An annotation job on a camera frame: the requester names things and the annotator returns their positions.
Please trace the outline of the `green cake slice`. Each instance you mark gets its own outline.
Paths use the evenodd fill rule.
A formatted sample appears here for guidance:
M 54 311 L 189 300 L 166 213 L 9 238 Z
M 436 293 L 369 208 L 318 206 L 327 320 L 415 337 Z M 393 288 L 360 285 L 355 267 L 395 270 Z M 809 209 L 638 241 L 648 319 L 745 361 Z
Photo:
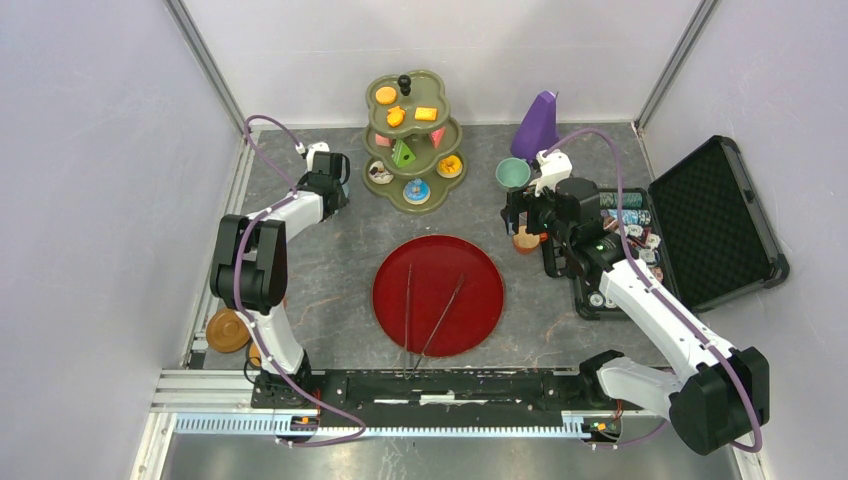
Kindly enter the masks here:
M 391 159 L 398 168 L 404 168 L 416 160 L 416 155 L 404 140 L 397 139 L 392 146 Z

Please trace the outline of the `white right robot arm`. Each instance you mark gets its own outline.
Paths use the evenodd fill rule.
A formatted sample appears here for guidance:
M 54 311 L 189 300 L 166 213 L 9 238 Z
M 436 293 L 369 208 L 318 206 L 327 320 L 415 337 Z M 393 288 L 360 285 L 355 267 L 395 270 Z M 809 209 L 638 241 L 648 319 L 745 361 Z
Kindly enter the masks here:
M 609 350 L 580 365 L 580 400 L 602 408 L 621 400 L 665 419 L 692 451 L 726 445 L 748 453 L 764 446 L 770 415 L 770 365 L 755 347 L 739 349 L 703 324 L 637 258 L 625 227 L 605 229 L 596 184 L 566 178 L 554 188 L 513 188 L 501 217 L 515 233 L 545 234 L 549 267 L 565 261 L 570 278 L 599 277 L 599 292 L 621 309 L 669 362 L 667 371 Z

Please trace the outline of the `mint green cup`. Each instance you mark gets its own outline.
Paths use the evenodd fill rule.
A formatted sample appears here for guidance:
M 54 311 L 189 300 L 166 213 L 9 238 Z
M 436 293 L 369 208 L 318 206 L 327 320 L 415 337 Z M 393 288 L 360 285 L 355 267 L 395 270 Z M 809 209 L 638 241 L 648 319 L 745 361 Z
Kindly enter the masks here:
M 531 180 L 533 171 L 521 158 L 509 157 L 501 160 L 495 169 L 495 179 L 506 190 L 524 188 Z

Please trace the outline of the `brown round coaster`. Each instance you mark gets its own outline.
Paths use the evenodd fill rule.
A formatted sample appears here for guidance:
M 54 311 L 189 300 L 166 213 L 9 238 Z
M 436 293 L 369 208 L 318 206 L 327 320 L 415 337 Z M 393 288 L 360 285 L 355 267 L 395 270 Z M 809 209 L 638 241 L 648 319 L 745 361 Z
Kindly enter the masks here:
M 208 346 L 219 353 L 233 353 L 245 347 L 251 339 L 247 326 L 238 312 L 222 308 L 210 317 L 205 336 Z

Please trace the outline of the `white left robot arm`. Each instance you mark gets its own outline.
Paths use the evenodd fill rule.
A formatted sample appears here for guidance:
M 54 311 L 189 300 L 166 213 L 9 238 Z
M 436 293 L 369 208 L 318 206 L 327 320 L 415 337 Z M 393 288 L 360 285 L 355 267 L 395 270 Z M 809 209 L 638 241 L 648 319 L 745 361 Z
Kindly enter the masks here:
M 312 399 L 314 381 L 283 306 L 287 244 L 349 203 L 350 170 L 346 155 L 312 150 L 305 173 L 282 199 L 248 215 L 228 214 L 218 224 L 211 293 L 236 312 L 258 348 L 259 379 L 276 383 L 276 394 L 290 407 Z

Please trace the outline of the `blue frosted donut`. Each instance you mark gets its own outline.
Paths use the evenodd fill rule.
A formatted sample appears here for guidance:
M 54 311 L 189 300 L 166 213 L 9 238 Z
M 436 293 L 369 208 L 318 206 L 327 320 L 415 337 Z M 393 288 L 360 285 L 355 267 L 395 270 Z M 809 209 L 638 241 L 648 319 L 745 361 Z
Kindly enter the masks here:
M 408 204 L 422 205 L 429 200 L 431 189 L 422 178 L 415 178 L 404 186 L 402 195 Z

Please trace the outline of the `round orange cookie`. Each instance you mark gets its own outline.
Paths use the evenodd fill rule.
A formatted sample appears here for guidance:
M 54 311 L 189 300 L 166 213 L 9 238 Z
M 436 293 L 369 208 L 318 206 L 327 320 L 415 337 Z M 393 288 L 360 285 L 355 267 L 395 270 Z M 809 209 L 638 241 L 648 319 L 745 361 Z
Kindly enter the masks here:
M 398 95 L 395 87 L 382 86 L 374 92 L 374 99 L 379 105 L 391 105 L 397 101 Z

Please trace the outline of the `pink strawberry cake slice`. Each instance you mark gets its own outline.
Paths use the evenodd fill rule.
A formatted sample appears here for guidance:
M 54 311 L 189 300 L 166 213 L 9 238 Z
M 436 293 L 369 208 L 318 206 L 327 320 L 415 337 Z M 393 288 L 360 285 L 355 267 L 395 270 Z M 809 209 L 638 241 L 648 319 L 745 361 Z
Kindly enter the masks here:
M 441 128 L 434 130 L 434 131 L 432 131 L 428 134 L 431 145 L 435 149 L 438 149 L 440 147 L 440 144 L 442 142 L 444 134 L 445 134 L 445 127 L 441 127 Z

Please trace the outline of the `chocolate white tart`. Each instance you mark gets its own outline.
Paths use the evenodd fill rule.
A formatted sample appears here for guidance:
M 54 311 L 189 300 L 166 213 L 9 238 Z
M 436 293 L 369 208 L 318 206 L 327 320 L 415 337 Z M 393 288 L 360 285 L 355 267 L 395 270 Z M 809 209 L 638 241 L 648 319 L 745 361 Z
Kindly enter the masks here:
M 394 180 L 394 175 L 388 171 L 380 160 L 372 161 L 366 170 L 368 179 L 377 185 L 387 185 Z

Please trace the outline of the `square orange cracker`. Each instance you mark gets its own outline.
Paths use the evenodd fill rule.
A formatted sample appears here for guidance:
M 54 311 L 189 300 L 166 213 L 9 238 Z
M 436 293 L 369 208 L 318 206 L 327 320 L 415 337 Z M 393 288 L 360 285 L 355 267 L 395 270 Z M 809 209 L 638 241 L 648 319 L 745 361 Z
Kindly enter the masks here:
M 435 122 L 438 120 L 439 110 L 436 107 L 419 106 L 415 109 L 414 119 L 419 122 Z

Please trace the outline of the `orange fish-shaped cookie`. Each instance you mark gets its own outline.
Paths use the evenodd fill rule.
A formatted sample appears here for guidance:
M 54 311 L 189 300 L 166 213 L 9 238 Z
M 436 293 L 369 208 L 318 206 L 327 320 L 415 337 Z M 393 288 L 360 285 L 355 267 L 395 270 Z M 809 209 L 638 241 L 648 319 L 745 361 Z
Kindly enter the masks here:
M 403 124 L 406 117 L 406 110 L 400 106 L 396 105 L 387 110 L 386 122 L 389 127 L 397 128 Z

